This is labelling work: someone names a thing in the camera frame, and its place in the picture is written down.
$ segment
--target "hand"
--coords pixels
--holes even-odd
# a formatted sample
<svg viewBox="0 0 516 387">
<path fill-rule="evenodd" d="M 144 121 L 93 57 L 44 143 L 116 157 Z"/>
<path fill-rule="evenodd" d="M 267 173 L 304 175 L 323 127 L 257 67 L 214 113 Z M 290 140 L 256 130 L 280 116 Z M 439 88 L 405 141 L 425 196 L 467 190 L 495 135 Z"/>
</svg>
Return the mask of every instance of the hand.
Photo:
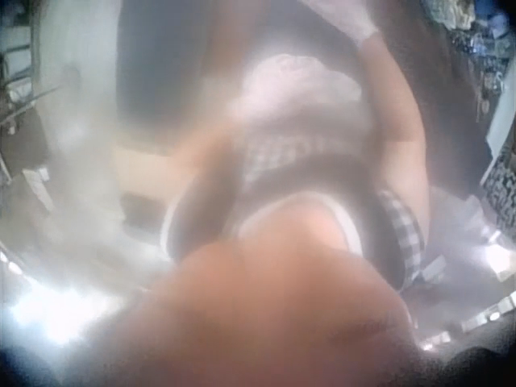
<svg viewBox="0 0 516 387">
<path fill-rule="evenodd" d="M 378 32 L 371 20 L 365 0 L 298 0 L 337 27 L 360 46 Z"/>
</svg>

